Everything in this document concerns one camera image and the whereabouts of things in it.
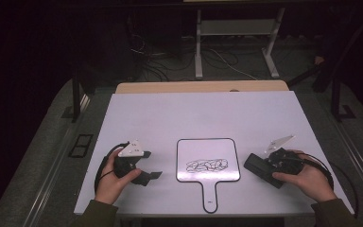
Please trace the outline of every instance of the black device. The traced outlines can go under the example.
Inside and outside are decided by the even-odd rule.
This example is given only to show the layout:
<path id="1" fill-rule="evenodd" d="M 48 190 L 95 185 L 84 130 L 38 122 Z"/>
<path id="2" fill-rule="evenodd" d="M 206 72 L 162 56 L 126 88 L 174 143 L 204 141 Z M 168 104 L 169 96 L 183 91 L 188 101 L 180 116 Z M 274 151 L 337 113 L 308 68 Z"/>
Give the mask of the black device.
<path id="1" fill-rule="evenodd" d="M 257 175 L 266 182 L 272 184 L 276 188 L 281 188 L 284 182 L 274 179 L 272 177 L 272 173 L 284 172 L 287 174 L 297 175 L 303 170 L 304 164 L 308 164 L 319 169 L 327 178 L 328 183 L 332 189 L 334 188 L 332 175 L 325 165 L 321 166 L 320 164 L 311 160 L 302 159 L 294 151 L 285 150 L 283 148 L 279 148 L 278 150 L 272 152 L 266 159 L 262 159 L 254 153 L 250 154 L 249 158 L 244 163 L 244 168 L 251 171 L 253 174 Z"/>
<path id="2" fill-rule="evenodd" d="M 140 161 L 141 158 L 148 158 L 151 154 L 149 151 L 144 151 L 144 156 L 142 157 L 116 157 L 114 159 L 113 164 L 113 171 L 110 171 L 108 173 L 104 173 L 102 175 L 102 170 L 105 167 L 105 165 L 108 162 L 109 156 L 118 148 L 125 148 L 128 144 L 119 144 L 112 148 L 109 153 L 103 158 L 101 165 L 99 166 L 99 169 L 95 176 L 95 192 L 98 189 L 99 181 L 106 176 L 107 174 L 114 173 L 116 177 L 122 178 L 125 175 L 127 175 L 129 172 L 134 170 L 136 168 L 136 164 L 138 161 Z M 151 172 L 147 173 L 145 171 L 141 171 L 141 174 L 134 180 L 132 180 L 132 183 L 140 184 L 142 186 L 147 186 L 150 180 L 158 179 L 161 176 L 162 172 Z"/>

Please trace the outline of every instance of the cable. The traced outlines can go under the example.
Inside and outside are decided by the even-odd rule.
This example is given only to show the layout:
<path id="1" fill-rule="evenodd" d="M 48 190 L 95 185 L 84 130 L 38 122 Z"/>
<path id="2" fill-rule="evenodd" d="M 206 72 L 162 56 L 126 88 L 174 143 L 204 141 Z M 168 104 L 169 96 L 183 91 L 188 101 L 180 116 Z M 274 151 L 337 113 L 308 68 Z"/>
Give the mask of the cable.
<path id="1" fill-rule="evenodd" d="M 114 173 L 114 170 L 111 170 L 111 171 L 109 171 L 109 172 L 107 172 L 107 173 L 105 173 L 104 175 L 102 175 L 100 178 L 99 178 L 99 180 L 101 181 L 101 179 L 102 178 L 104 178 L 106 175 L 108 175 L 108 174 L 110 174 L 110 173 Z"/>
<path id="2" fill-rule="evenodd" d="M 329 164 L 333 167 L 335 167 L 336 169 L 338 169 L 338 171 L 340 171 L 341 174 L 343 174 L 343 176 L 346 178 L 347 182 L 349 183 L 350 187 L 353 189 L 353 193 L 354 193 L 354 201 L 355 201 L 355 205 L 354 205 L 354 218 L 358 218 L 358 213 L 359 213 L 359 200 L 358 200 L 358 193 L 355 189 L 354 183 L 353 181 L 350 179 L 350 177 L 347 175 L 347 173 L 345 173 L 343 171 L 343 169 L 341 169 L 338 165 L 329 162 Z"/>
<path id="3" fill-rule="evenodd" d="M 218 54 L 214 49 L 209 49 L 209 50 L 211 50 L 211 51 L 213 51 L 214 53 L 216 53 L 222 60 L 223 60 L 223 62 L 225 62 L 228 66 L 229 66 L 229 68 L 231 68 L 231 69 L 233 69 L 234 71 L 236 71 L 237 73 L 241 73 L 241 74 L 243 74 L 243 75 L 246 75 L 246 76 L 248 76 L 248 77 L 250 77 L 250 78 L 252 78 L 252 79 L 255 79 L 255 80 L 258 80 L 257 78 L 255 78 L 255 77 L 253 77 L 252 75 L 250 75 L 250 74 L 247 74 L 247 73 L 244 73 L 244 72 L 242 72 L 242 71 L 240 71 L 240 70 L 238 70 L 238 69 L 235 69 L 235 68 L 233 68 L 231 65 L 229 65 L 229 63 L 226 61 L 226 60 L 224 60 L 223 59 L 223 57 L 220 55 L 220 54 Z"/>
<path id="4" fill-rule="evenodd" d="M 150 53 L 150 54 L 147 54 L 146 52 L 138 51 L 138 50 L 135 50 L 135 49 L 131 49 L 131 51 L 134 52 L 134 53 L 137 53 L 137 54 L 144 55 L 146 57 L 167 55 L 167 53 Z"/>
<path id="5" fill-rule="evenodd" d="M 225 67 L 219 67 L 219 66 L 213 65 L 212 63 L 210 63 L 207 60 L 207 56 L 203 52 L 201 52 L 201 57 L 205 60 L 205 62 L 207 62 L 207 64 L 211 65 L 213 68 L 216 68 L 216 69 L 229 69 L 229 67 L 227 65 Z"/>
<path id="6" fill-rule="evenodd" d="M 143 69 L 145 69 L 145 70 L 147 70 L 147 71 L 149 71 L 149 72 L 151 72 L 151 73 L 153 73 L 154 75 L 156 75 L 157 76 L 157 78 L 162 82 L 163 81 L 163 78 L 161 77 L 161 75 L 159 75 L 157 72 L 155 72 L 155 71 L 153 71 L 152 69 L 150 69 L 150 68 L 146 68 L 146 67 L 144 67 L 143 66 Z"/>
<path id="7" fill-rule="evenodd" d="M 151 72 L 155 72 L 154 70 L 156 70 L 156 72 L 158 72 L 159 75 L 164 76 L 164 78 L 166 79 L 166 81 L 170 81 L 169 77 L 166 75 L 166 73 L 162 72 L 160 69 L 153 67 L 149 64 L 146 64 L 146 67 L 148 67 L 150 69 Z"/>
<path id="8" fill-rule="evenodd" d="M 131 37 L 137 37 L 137 38 L 139 38 L 139 39 L 141 40 L 141 42 L 142 42 L 141 47 L 140 47 L 138 50 L 136 50 L 136 51 L 142 51 L 142 50 L 146 47 L 146 41 L 143 39 L 143 37 L 141 37 L 141 36 L 139 36 L 139 35 L 137 35 L 137 34 L 132 34 L 132 35 L 131 35 Z"/>
<path id="9" fill-rule="evenodd" d="M 193 59 L 194 59 L 194 55 L 191 56 L 191 58 L 188 61 L 187 65 L 183 66 L 182 68 L 168 68 L 164 64 L 159 63 L 159 62 L 156 62 L 156 61 L 150 61 L 150 63 L 159 64 L 161 67 L 163 67 L 163 69 L 166 69 L 166 70 L 170 70 L 170 71 L 181 71 L 181 70 L 184 70 L 184 69 L 188 68 L 191 65 L 191 63 L 193 62 Z"/>
<path id="10" fill-rule="evenodd" d="M 317 160 L 318 162 L 320 162 L 323 165 L 324 168 L 326 168 L 326 170 L 329 171 L 329 168 L 326 166 L 326 164 L 324 164 L 319 158 L 317 158 L 317 157 L 315 157 L 315 156 L 313 156 L 311 154 L 307 154 L 307 153 L 301 153 L 301 154 L 306 155 L 308 157 L 311 157 L 311 158 Z"/>
<path id="11" fill-rule="evenodd" d="M 128 142 L 128 143 L 124 143 L 124 144 L 119 144 L 119 145 L 116 145 L 116 146 L 114 146 L 109 152 L 108 152 L 108 154 L 107 154 L 107 156 L 106 157 L 108 157 L 109 158 L 109 156 L 111 156 L 111 154 L 112 154 L 112 152 L 114 152 L 115 150 L 117 150 L 118 148 L 125 148 L 125 147 L 127 147 L 128 146 L 128 144 L 129 144 L 130 142 Z"/>
<path id="12" fill-rule="evenodd" d="M 211 48 L 202 48 L 202 50 L 210 50 L 210 51 L 216 53 L 216 56 L 219 57 L 219 52 L 216 51 L 216 50 L 214 50 L 214 49 L 211 49 Z M 211 59 L 213 61 L 221 62 L 221 63 L 227 62 L 229 65 L 236 65 L 236 64 L 238 64 L 238 58 L 236 57 L 235 54 L 227 53 L 227 52 L 221 52 L 221 53 L 223 53 L 223 54 L 229 54 L 229 55 L 233 56 L 234 59 L 235 59 L 235 62 L 228 62 L 225 59 L 222 60 L 222 58 L 221 58 L 221 60 L 218 60 L 217 58 L 215 59 L 215 58 L 212 58 L 212 57 L 207 57 L 207 58 L 209 58 L 209 59 Z"/>

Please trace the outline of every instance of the person's left hand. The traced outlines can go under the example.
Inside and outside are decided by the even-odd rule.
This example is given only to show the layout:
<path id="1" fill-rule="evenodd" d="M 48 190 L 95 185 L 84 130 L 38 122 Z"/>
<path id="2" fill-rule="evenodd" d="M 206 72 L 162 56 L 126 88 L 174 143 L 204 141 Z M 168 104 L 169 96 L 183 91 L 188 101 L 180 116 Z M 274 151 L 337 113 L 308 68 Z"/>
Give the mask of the person's left hand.
<path id="1" fill-rule="evenodd" d="M 117 154 L 121 150 L 122 149 L 117 149 L 109 156 L 107 164 L 102 169 L 101 176 L 108 172 L 113 171 L 114 159 L 117 158 Z M 126 176 L 124 176 L 120 179 L 116 177 L 114 172 L 104 176 L 99 181 L 98 189 L 96 190 L 96 194 L 95 194 L 95 200 L 104 202 L 104 203 L 107 203 L 110 205 L 114 204 L 114 202 L 120 196 L 120 193 L 122 192 L 123 188 L 125 188 L 125 186 L 129 182 L 131 182 L 132 180 L 137 178 L 140 175 L 140 173 L 141 173 L 141 169 L 136 168 L 133 171 L 131 171 L 130 173 L 128 173 Z"/>

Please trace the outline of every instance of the person's right hand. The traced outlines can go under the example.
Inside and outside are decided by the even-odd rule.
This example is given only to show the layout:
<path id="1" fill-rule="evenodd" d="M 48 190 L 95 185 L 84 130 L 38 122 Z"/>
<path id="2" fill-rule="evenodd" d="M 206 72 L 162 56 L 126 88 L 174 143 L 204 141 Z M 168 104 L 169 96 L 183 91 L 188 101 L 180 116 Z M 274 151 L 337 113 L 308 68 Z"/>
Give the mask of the person's right hand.
<path id="1" fill-rule="evenodd" d="M 301 159 L 308 159 L 316 162 L 310 157 L 304 155 L 302 151 L 293 151 L 296 152 Z M 317 202 L 337 199 L 337 196 L 330 187 L 326 177 L 319 169 L 313 166 L 304 164 L 302 171 L 298 175 L 274 172 L 272 177 L 279 181 L 293 183 L 298 186 L 306 196 Z"/>

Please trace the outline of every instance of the gray floor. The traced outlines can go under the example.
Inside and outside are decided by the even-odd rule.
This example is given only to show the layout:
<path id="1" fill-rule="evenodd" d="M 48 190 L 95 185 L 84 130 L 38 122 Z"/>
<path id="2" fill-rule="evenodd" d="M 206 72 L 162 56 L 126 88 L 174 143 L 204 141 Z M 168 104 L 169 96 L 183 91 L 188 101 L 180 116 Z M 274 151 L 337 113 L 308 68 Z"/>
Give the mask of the gray floor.
<path id="1" fill-rule="evenodd" d="M 268 74 L 261 48 L 263 38 L 247 37 L 204 39 L 202 42 L 203 80 L 272 79 Z M 194 41 L 183 40 L 185 54 L 181 59 L 162 55 L 161 50 L 151 52 L 145 70 L 137 81 L 194 80 Z M 272 53 L 281 74 L 288 81 L 313 65 L 315 46 L 305 38 L 287 38 L 277 41 Z M 231 69 L 223 60 L 228 61 Z M 359 200 L 358 219 L 363 222 L 363 106 L 348 87 L 343 85 L 341 104 L 348 105 L 356 118 L 338 123 L 330 114 L 330 88 L 325 93 L 314 93 L 310 77 L 291 89 L 295 91 L 325 155 L 340 166 L 355 185 Z M 72 105 L 71 81 L 64 84 L 52 102 L 42 125 L 30 144 L 25 158 L 0 202 L 0 226 L 67 226 L 76 215 L 73 209 L 78 191 L 89 164 L 96 138 L 106 112 L 113 88 L 97 88 L 94 95 L 84 99 L 82 114 L 76 123 L 63 118 Z M 92 134 L 93 143 L 82 159 L 67 157 L 79 134 Z M 354 206 L 354 191 L 346 178 L 335 169 L 338 180 Z M 289 217 L 285 226 L 313 226 L 313 217 Z"/>

